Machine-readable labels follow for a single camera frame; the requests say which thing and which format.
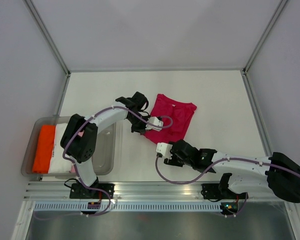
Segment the magenta t shirt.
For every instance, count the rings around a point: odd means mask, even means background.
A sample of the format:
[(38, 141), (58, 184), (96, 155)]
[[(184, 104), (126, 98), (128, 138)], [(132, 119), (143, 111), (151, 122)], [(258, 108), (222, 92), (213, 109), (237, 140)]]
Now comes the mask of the magenta t shirt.
[(145, 138), (155, 144), (184, 139), (196, 109), (197, 106), (193, 103), (179, 102), (164, 94), (158, 94), (151, 116), (169, 116), (171, 119), (164, 118), (163, 122), (165, 126), (169, 124), (172, 126), (160, 131), (150, 130), (145, 133)]

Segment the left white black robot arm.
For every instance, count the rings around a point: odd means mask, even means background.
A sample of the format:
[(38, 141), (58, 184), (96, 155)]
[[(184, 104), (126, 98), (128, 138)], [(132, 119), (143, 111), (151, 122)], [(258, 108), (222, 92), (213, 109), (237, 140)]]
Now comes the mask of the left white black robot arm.
[(140, 92), (132, 97), (119, 97), (112, 107), (107, 107), (91, 117), (74, 114), (70, 117), (60, 141), (63, 158), (73, 163), (81, 192), (88, 198), (94, 198), (99, 192), (98, 177), (95, 174), (92, 156), (95, 152), (97, 136), (107, 127), (127, 119), (131, 123), (131, 132), (144, 135), (149, 115), (141, 112), (148, 107), (147, 98)]

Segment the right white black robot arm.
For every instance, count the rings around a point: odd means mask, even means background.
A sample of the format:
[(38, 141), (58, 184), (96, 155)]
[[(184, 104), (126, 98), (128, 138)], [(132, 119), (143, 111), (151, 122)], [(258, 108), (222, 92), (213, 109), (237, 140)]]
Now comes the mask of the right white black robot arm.
[(283, 153), (244, 158), (210, 148), (197, 149), (182, 139), (158, 143), (156, 152), (166, 165), (187, 165), (202, 175), (220, 174), (218, 192), (222, 200), (247, 194), (300, 203), (300, 166)]

